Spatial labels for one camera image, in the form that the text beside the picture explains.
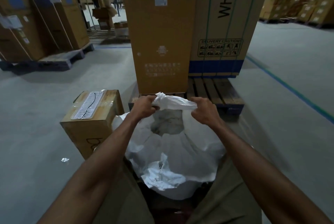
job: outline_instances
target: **white plastic bag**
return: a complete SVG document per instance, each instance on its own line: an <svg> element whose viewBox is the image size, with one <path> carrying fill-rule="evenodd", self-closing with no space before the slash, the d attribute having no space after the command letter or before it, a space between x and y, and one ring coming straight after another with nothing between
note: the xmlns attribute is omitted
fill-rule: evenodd
<svg viewBox="0 0 334 224"><path fill-rule="evenodd" d="M125 157L148 188L175 200L189 198L202 183L215 180L225 148L191 116L196 103L157 93L153 105L160 110L137 124ZM115 117L113 130L127 114Z"/></svg>

